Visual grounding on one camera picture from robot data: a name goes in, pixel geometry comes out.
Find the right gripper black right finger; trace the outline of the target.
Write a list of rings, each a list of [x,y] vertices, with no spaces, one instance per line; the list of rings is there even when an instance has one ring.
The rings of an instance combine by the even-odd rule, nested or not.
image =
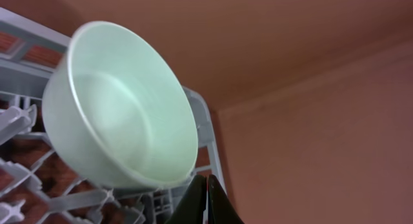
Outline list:
[[[244,224],[232,206],[218,178],[211,174],[208,183],[208,223]]]

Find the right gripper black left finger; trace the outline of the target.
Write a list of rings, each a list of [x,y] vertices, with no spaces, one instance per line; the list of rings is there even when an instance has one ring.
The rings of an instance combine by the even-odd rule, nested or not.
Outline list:
[[[196,175],[166,224],[202,224],[206,204],[207,179]]]

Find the light blue bowl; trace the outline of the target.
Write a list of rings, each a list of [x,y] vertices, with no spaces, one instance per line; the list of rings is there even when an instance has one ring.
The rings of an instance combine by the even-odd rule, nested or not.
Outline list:
[[[131,30],[79,27],[45,87],[42,115],[57,155],[112,188],[168,188],[193,171],[197,128],[166,61]]]

